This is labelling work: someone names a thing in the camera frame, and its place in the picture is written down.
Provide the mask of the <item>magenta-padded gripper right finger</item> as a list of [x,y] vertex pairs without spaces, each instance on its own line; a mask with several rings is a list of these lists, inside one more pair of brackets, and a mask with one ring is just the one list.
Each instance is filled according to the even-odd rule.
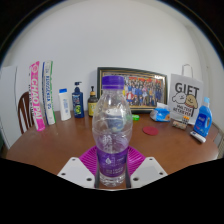
[[167,175],[154,157],[145,157],[133,147],[128,149],[126,187],[140,188]]

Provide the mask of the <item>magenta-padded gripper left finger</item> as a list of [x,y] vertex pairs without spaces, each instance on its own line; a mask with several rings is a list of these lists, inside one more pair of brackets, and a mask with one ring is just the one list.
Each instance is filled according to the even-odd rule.
[[71,157],[58,176],[84,188],[99,187],[96,147],[91,147],[80,157]]

